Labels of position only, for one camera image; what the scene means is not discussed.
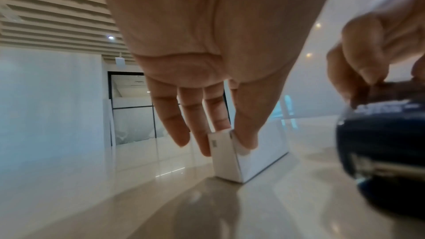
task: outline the shiny dark object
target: shiny dark object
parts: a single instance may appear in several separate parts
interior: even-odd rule
[[[425,85],[416,81],[362,89],[336,128],[344,170],[372,204],[425,214]]]

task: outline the hand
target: hand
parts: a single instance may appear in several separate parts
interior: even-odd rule
[[[385,80],[390,64],[421,56],[412,75],[425,79],[425,0],[378,0],[342,30],[328,53],[328,76],[348,101]]]
[[[106,1],[170,136],[183,146],[190,130],[209,156],[202,100],[216,131],[230,128],[222,96],[231,79],[236,136],[256,148],[326,0]]]

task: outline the floor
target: floor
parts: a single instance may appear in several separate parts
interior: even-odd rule
[[[336,156],[335,122],[286,121],[290,154],[245,185],[214,178],[196,145],[167,138],[10,171],[0,238],[425,238],[424,222],[357,193]]]

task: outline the white box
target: white box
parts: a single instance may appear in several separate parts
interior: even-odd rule
[[[279,119],[267,122],[258,138],[258,148],[247,150],[231,129],[209,134],[215,175],[245,183],[289,151],[285,130]]]

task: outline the black object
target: black object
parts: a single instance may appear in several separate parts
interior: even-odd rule
[[[425,84],[362,89],[336,128],[344,170],[372,204],[425,217]]]

